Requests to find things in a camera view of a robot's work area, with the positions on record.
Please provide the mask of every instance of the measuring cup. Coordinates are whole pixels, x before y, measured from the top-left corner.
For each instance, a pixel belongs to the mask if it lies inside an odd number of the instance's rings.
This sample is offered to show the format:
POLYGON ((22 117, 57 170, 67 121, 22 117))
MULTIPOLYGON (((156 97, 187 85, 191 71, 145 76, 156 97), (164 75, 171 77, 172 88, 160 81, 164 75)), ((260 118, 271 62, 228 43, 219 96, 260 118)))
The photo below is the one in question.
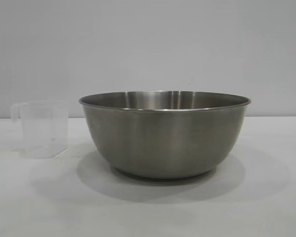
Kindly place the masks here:
POLYGON ((68 147, 68 106, 64 101, 33 101, 14 104, 11 120, 21 118, 25 154, 52 158, 68 147))

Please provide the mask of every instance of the white table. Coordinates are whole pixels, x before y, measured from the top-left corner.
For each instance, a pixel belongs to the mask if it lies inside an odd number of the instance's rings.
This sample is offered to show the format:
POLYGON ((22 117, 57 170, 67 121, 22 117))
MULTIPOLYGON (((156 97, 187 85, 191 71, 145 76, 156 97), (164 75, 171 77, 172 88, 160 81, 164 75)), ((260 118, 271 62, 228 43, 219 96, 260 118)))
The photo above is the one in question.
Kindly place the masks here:
POLYGON ((83 118, 52 159, 21 136, 0 120, 0 237, 296 237, 296 117, 246 118, 215 171, 168 184, 111 169, 83 118))

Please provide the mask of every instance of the metal bowl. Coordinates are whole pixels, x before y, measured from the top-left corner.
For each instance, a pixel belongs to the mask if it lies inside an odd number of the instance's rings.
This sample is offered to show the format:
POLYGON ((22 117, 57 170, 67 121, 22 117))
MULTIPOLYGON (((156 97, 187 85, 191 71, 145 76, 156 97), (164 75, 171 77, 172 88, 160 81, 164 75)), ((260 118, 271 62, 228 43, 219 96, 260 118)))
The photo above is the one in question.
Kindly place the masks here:
POLYGON ((157 179, 198 175, 228 155, 250 99, 191 91, 133 91, 85 96, 100 154, 127 173, 157 179))

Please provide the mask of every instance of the white wall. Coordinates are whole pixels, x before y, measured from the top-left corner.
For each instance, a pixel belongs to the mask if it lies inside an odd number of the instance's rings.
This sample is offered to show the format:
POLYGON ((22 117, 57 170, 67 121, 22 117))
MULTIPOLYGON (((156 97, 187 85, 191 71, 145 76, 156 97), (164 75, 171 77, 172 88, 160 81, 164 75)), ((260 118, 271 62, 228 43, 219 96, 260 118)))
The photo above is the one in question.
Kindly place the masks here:
POLYGON ((296 0, 0 0, 0 117, 124 90, 248 96, 296 116, 296 0))

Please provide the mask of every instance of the measuring cup handle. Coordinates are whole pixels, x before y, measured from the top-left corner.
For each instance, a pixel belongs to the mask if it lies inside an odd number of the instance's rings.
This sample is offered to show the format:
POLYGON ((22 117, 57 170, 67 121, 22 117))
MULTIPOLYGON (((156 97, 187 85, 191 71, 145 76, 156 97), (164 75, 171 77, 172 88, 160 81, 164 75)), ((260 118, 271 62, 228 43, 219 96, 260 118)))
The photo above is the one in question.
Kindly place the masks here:
POLYGON ((16 103, 11 106, 11 121, 15 123, 19 120, 20 116, 20 104, 16 103))

